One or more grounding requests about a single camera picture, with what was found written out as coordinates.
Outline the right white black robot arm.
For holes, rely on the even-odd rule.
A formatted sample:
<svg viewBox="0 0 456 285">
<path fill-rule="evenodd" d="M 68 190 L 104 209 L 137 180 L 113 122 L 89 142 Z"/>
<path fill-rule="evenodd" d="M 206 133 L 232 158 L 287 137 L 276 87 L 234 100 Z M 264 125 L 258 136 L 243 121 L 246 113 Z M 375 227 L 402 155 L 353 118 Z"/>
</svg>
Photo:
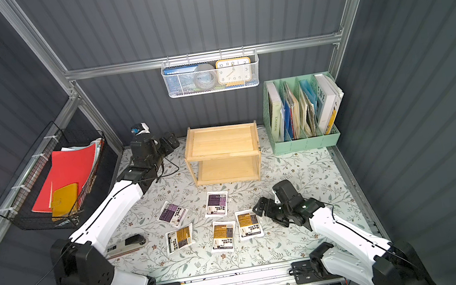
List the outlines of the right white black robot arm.
<svg viewBox="0 0 456 285">
<path fill-rule="evenodd" d="M 253 207 L 260 217 L 283 227 L 305 227 L 325 237 L 309 255 L 309 266 L 295 276 L 319 280 L 341 276 L 359 285 L 436 285 L 414 247 L 370 234 L 335 213 L 334 207 L 304 198 L 288 180 L 273 186 L 274 197 L 261 197 Z"/>
</svg>

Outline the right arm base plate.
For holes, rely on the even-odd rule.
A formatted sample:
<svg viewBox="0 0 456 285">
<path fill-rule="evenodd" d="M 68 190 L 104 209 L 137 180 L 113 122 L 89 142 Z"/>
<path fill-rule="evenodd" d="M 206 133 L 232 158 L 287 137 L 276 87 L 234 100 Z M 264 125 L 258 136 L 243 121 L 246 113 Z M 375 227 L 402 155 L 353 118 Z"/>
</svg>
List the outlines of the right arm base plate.
<svg viewBox="0 0 456 285">
<path fill-rule="evenodd" d="M 334 275 L 327 272 L 320 262 L 313 262 L 311 260 L 293 262 L 288 272 L 290 276 L 295 278 L 298 285 L 343 278 L 341 275 Z"/>
</svg>

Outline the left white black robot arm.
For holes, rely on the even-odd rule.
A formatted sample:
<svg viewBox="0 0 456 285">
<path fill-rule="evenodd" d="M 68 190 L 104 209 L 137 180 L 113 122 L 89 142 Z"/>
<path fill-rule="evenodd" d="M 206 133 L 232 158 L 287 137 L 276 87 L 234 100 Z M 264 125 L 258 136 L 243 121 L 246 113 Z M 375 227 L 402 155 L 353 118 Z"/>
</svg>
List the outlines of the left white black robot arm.
<svg viewBox="0 0 456 285">
<path fill-rule="evenodd" d="M 53 244 L 50 257 L 57 285 L 155 285 L 151 277 L 115 268 L 106 249 L 132 206 L 163 176 L 163 160 L 180 143 L 170 132 L 157 139 L 146 131 L 130 144 L 133 159 L 104 202 L 68 239 Z"/>
</svg>

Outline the light wooden two-tier shelf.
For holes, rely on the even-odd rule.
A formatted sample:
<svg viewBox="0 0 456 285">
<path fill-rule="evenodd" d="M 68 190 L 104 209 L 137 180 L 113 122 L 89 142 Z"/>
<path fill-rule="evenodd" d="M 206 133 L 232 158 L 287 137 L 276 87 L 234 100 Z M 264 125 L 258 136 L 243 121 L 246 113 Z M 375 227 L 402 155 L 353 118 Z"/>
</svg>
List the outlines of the light wooden two-tier shelf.
<svg viewBox="0 0 456 285">
<path fill-rule="evenodd" d="M 185 161 L 196 186 L 258 181 L 261 150 L 257 123 L 189 128 Z"/>
</svg>

